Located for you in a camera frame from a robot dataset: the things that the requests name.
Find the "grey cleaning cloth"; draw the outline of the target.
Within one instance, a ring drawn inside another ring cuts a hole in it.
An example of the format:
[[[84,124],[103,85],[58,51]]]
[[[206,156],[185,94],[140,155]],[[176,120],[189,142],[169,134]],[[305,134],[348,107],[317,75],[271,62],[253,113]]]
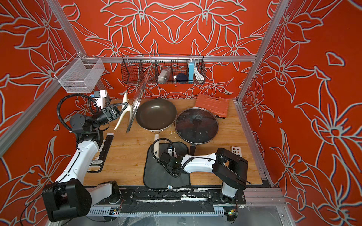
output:
[[[164,167],[153,158],[151,146],[148,148],[143,183],[150,189],[167,189],[169,186],[177,189],[191,186],[188,173],[183,173],[178,179],[168,174]]]

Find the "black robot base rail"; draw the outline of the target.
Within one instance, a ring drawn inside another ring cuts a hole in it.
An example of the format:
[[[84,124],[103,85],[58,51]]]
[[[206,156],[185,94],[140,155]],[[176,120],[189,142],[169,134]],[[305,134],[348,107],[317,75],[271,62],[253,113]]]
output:
[[[233,198],[221,192],[221,185],[189,186],[178,189],[150,189],[145,186],[123,186],[121,198],[115,203],[105,200],[94,205],[89,216],[117,215],[224,215],[227,209],[246,204],[244,192]]]

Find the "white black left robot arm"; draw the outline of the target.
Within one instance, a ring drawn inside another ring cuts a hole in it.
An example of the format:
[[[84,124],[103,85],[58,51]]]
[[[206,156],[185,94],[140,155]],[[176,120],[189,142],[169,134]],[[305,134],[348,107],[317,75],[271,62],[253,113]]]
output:
[[[45,186],[41,194],[50,222],[83,217],[102,200],[119,202],[122,199],[115,181],[104,182],[88,190],[84,186],[84,178],[103,143],[100,126],[122,119],[129,104],[112,104],[93,116],[75,114],[70,119],[71,124],[67,125],[60,114],[64,101],[62,99],[58,103],[57,115],[60,122],[76,135],[76,152],[62,174],[53,184]]]

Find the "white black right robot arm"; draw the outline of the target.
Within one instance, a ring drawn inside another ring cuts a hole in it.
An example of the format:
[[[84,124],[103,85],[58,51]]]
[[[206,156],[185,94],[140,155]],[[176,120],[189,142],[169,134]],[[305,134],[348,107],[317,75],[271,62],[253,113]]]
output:
[[[248,161],[225,148],[218,148],[217,152],[207,155],[174,157],[162,153],[160,157],[153,157],[174,178],[179,178],[182,173],[213,173],[222,181],[222,196],[230,199],[247,188]]]

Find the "glass lid with cream handle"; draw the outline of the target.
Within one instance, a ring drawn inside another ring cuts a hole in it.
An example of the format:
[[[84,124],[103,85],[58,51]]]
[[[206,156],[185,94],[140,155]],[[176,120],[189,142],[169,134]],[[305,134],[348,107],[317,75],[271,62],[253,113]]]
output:
[[[134,96],[132,104],[128,103],[127,93],[124,94],[122,103],[123,104],[128,104],[128,106],[124,106],[124,107],[121,108],[121,115],[120,115],[120,117],[118,119],[118,122],[117,122],[114,130],[118,129],[118,127],[120,126],[120,123],[122,122],[122,120],[123,120],[126,113],[130,114],[129,115],[129,123],[128,123],[126,133],[128,133],[131,130],[132,124],[133,124],[133,122],[135,120],[137,110],[138,110],[138,108],[140,106],[140,103],[141,103],[141,100],[142,100],[142,97],[143,97],[143,93],[144,93],[144,90],[146,88],[146,85],[147,85],[147,82],[148,82],[148,79],[149,79],[149,76],[146,73],[143,73],[143,75],[144,75],[144,78],[142,79],[142,81],[140,82],[140,85],[138,86],[138,89],[137,89],[137,92],[136,92],[136,94]]]

